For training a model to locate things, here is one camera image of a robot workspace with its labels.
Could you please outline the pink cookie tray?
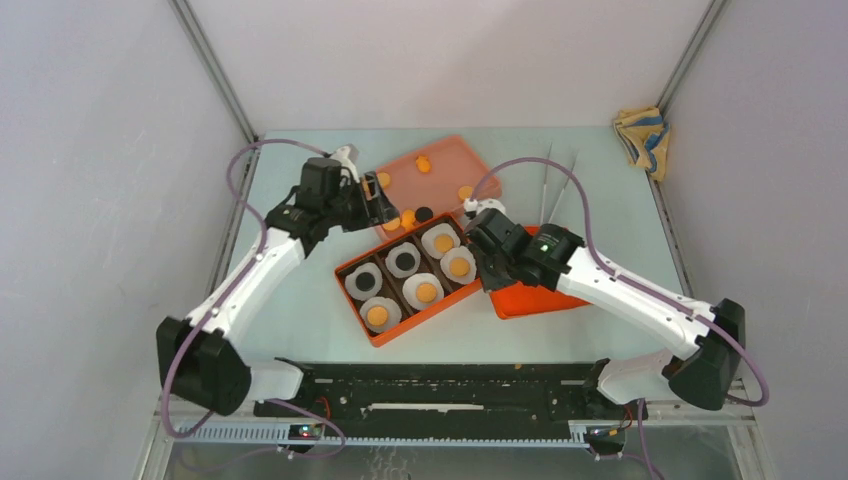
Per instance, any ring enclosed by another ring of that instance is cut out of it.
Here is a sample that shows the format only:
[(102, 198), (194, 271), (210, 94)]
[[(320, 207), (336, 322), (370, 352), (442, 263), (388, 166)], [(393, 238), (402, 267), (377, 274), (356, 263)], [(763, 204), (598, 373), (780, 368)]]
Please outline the pink cookie tray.
[[(415, 165), (419, 155), (429, 157), (432, 169), (421, 173)], [(383, 189), (400, 214), (426, 206), (435, 216), (463, 213), (463, 202), (457, 190), (463, 185), (478, 187), (478, 196), (499, 198), (502, 195), (500, 179), (490, 175), (490, 168), (477, 152), (460, 135), (450, 135), (405, 153), (378, 167), (376, 172), (391, 176), (391, 184)]]

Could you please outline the orange cookie box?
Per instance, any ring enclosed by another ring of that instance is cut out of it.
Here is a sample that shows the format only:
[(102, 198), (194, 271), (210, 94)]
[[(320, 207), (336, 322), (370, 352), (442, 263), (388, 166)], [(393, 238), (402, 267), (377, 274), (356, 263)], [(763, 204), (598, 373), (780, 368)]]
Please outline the orange cookie box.
[(482, 288), (469, 242), (450, 214), (375, 247), (334, 274), (375, 348)]

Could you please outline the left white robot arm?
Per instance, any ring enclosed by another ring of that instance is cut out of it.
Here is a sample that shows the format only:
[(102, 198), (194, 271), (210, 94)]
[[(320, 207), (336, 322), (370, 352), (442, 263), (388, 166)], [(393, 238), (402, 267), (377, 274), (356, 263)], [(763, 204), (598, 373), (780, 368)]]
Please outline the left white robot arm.
[(281, 281), (330, 230), (380, 226), (398, 218), (374, 171), (359, 173), (341, 153), (309, 159), (300, 183), (260, 219), (260, 233), (236, 270), (185, 318), (164, 319), (156, 331), (163, 396), (219, 415), (246, 401), (277, 399), (292, 416), (316, 403), (302, 368), (286, 360), (249, 365), (237, 346)]

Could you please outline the orange box lid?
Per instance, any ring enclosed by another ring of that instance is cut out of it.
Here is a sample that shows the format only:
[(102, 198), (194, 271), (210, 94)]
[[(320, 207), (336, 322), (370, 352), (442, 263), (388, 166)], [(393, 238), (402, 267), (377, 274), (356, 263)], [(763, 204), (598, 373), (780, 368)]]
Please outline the orange box lid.
[(489, 294), (495, 314), (502, 320), (572, 310), (589, 302), (543, 287), (516, 283)]

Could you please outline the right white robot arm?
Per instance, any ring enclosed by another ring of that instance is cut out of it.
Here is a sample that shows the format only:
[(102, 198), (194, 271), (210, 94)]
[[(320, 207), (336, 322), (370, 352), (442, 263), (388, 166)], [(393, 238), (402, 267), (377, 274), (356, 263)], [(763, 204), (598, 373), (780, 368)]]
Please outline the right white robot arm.
[(634, 400), (678, 398), (717, 411), (742, 360), (745, 310), (715, 305), (658, 287), (598, 254), (573, 232), (553, 224), (536, 233), (497, 209), (465, 227), (488, 292), (522, 284), (584, 300), (642, 328), (663, 344), (651, 355), (601, 360), (581, 392), (585, 411), (606, 418)]

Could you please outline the metal tongs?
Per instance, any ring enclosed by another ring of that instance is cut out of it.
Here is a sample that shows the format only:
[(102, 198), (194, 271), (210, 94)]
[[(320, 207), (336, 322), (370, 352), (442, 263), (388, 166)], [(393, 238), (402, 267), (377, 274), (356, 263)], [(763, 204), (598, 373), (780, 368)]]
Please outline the metal tongs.
[[(548, 152), (546, 158), (548, 160), (552, 160), (551, 156), (553, 153), (553, 144), (549, 145)], [(567, 167), (571, 170), (574, 169), (577, 163), (579, 154), (579, 149), (576, 147), (570, 147), (568, 151), (568, 162)], [(544, 176), (543, 176), (543, 185), (541, 190), (541, 203), (539, 209), (539, 224), (551, 223), (556, 216), (556, 213), (559, 210), (559, 207), (562, 203), (562, 199), (564, 197), (565, 190), (570, 183), (570, 177), (566, 176), (566, 179), (561, 186), (553, 185), (551, 180), (552, 178), (552, 168), (549, 165), (545, 166)]]

